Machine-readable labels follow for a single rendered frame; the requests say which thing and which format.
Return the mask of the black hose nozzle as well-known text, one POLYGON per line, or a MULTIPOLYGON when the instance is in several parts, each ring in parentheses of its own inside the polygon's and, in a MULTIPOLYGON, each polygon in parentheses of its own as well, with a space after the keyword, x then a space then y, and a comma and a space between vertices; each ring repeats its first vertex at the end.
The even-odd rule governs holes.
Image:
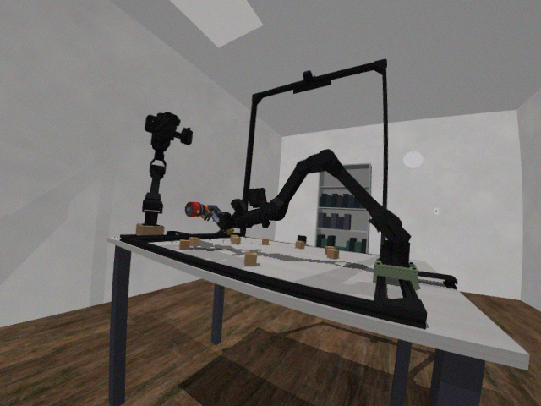
MULTIPOLYGON (((199 217, 201 216, 204 218, 204 221, 210 220, 210 218, 213 218, 213 222, 215 221, 216 224, 219 222, 219 216, 218 213, 221 213, 221 210, 217 206, 205 206, 199 202, 189 202, 185 206, 185 213, 188 217, 199 217), (208 208, 209 207, 209 208, 208 208), (207 209, 208 208, 208 209, 207 209), (214 213, 214 214, 213 214, 214 213), (205 216, 205 217, 204 217, 205 216)), ((234 232, 234 229, 228 229, 228 230, 222 230, 222 232, 227 233, 227 235, 230 235, 234 232)))

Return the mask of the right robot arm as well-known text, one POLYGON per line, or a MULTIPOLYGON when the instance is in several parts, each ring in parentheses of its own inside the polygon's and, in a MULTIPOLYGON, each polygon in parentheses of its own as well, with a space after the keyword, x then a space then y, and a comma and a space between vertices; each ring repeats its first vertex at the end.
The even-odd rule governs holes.
MULTIPOLYGON (((177 126, 179 126, 180 124, 180 119, 178 119, 178 116, 170 112, 157 113, 157 117, 161 119, 170 119, 170 122, 168 125, 175 127, 175 130, 177 130, 177 126)), ((161 201, 161 194, 157 194, 157 193, 159 191, 160 179, 162 179, 164 174, 166 173, 167 165, 164 160, 164 151, 167 150, 167 148, 170 146, 170 143, 161 142, 157 140, 156 133, 155 133, 155 134, 152 134, 151 136, 151 145, 152 145, 152 149, 156 150, 156 156, 150 162, 150 176, 153 177, 154 175, 154 177, 152 178, 150 192, 146 193, 145 199, 143 200, 144 211, 142 208, 142 212, 145 212, 145 224, 142 223, 142 225, 160 226, 160 225, 157 225, 157 217, 158 217, 157 213, 159 213, 157 211, 160 210, 160 214, 162 214, 163 204, 161 201), (162 161, 165 167, 158 166, 158 165, 151 165, 155 160, 162 161), (145 211, 145 209, 149 211, 145 211), (152 210, 155 210, 155 211, 152 211, 152 210)))

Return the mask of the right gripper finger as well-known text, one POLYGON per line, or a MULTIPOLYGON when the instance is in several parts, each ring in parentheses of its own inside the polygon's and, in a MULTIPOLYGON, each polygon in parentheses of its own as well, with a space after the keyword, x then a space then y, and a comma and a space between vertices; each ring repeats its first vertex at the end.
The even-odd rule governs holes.
POLYGON ((160 133, 169 123, 170 119, 161 119, 153 117, 151 130, 160 133))
POLYGON ((189 142, 190 128, 183 128, 183 139, 184 142, 189 142), (188 137, 188 138, 187 138, 188 137))

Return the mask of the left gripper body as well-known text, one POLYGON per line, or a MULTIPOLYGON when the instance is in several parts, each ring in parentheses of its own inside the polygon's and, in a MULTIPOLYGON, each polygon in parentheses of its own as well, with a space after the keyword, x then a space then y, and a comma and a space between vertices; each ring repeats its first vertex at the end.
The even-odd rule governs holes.
POLYGON ((237 228, 251 228, 253 225, 249 221, 249 211, 243 211, 242 214, 232 217, 229 212, 221 212, 218 214, 221 230, 227 230, 237 225, 237 228))

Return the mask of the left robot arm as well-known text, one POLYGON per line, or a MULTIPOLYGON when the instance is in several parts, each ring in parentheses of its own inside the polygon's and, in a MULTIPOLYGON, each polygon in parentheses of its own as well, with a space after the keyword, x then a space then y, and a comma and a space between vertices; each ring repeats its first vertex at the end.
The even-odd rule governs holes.
POLYGON ((287 213, 291 198, 307 174, 324 171, 337 178, 363 205, 372 217, 369 222, 376 227, 377 232, 381 231, 383 234, 387 234, 387 240, 384 240, 384 245, 381 245, 380 260, 382 264, 410 267, 409 240, 411 235, 402 227, 400 218, 379 204, 342 166, 330 149, 323 150, 298 162, 279 195, 270 202, 266 201, 264 188, 249 189, 249 204, 253 208, 259 207, 249 211, 250 223, 252 225, 262 223, 262 228, 268 228, 271 223, 269 220, 282 220, 287 213))

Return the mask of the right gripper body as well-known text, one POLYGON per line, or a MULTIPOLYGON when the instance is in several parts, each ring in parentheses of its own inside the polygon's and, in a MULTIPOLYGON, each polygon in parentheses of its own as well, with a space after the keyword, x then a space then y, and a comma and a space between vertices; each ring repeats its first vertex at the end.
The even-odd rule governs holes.
POLYGON ((171 125, 168 125, 166 126, 160 133, 157 133, 155 131, 152 131, 151 130, 151 127, 152 127, 152 119, 153 119, 154 116, 152 115, 148 115, 146 117, 146 120, 145 120, 145 131, 147 132, 150 132, 152 134, 155 134, 156 133, 156 137, 159 141, 161 142, 166 142, 166 143, 170 143, 170 140, 174 140, 174 137, 180 139, 180 142, 185 144, 185 145, 190 145, 192 144, 192 137, 193 137, 193 132, 190 130, 190 135, 189 135, 189 142, 184 142, 182 141, 183 139, 183 130, 182 130, 182 133, 178 133, 176 130, 175 130, 175 127, 171 126, 171 125), (170 126, 170 127, 169 127, 170 126))

